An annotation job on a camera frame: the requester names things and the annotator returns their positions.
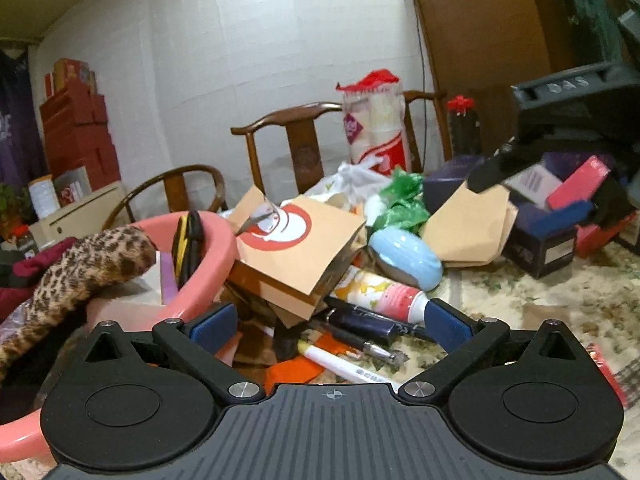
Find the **black cable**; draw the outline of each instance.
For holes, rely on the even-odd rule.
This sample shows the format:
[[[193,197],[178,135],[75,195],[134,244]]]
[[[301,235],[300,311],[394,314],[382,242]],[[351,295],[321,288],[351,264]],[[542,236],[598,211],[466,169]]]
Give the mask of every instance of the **black cable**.
[[[418,16],[418,9],[415,9],[415,28],[418,33],[418,49],[420,49],[420,63],[422,65],[422,91],[427,91],[427,73],[424,67],[424,52],[422,51],[422,33],[420,31],[420,17]],[[424,173],[424,166],[427,162],[427,100],[424,100],[424,143],[422,146],[422,172]]]

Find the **stack of red boxes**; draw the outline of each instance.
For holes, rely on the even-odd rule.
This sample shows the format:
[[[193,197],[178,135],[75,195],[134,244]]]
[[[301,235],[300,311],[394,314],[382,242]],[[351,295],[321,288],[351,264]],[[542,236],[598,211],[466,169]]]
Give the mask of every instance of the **stack of red boxes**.
[[[79,79],[40,106],[49,171],[56,178],[84,166],[92,190],[120,179],[116,150],[107,129],[104,96],[92,95]]]

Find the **teal fabric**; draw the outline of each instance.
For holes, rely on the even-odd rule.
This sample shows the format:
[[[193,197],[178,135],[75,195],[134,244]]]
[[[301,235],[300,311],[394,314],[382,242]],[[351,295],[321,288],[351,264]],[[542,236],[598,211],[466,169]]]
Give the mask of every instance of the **teal fabric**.
[[[603,61],[622,61],[622,37],[607,0],[574,0],[578,18],[598,37]]]

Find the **ribbed gray surface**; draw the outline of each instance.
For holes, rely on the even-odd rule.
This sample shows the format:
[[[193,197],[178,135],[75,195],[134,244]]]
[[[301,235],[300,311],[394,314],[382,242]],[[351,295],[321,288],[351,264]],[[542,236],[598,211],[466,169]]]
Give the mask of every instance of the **ribbed gray surface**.
[[[88,480],[91,476],[60,466],[48,479]],[[213,435],[194,452],[163,468],[129,477],[136,480],[540,478],[501,468],[474,455],[450,432],[438,410],[404,406],[389,394],[384,384],[280,386],[271,399],[260,404],[227,410]],[[607,466],[554,477],[620,478]],[[117,480],[124,476],[110,478]]]

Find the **potted plant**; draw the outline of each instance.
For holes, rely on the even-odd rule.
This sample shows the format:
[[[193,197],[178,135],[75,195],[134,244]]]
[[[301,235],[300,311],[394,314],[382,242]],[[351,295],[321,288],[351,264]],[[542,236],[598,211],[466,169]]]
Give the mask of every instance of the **potted plant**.
[[[13,230],[22,224],[23,218],[29,218],[31,200],[29,191],[24,188],[22,194],[16,194],[13,186],[0,183],[0,236],[5,240],[13,237]]]

